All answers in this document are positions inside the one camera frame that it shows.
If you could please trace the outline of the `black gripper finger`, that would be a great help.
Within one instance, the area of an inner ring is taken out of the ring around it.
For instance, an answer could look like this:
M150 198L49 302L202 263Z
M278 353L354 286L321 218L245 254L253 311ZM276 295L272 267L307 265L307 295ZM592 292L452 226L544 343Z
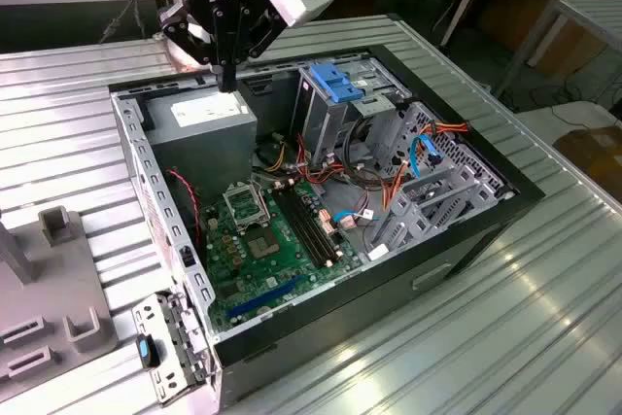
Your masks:
M249 57L259 57L284 29L284 20L269 1L241 6L227 63L228 92L237 90L236 72L241 64Z
M227 57L214 33L210 0L179 0L158 17L164 36L199 65L209 65L220 92L227 92Z

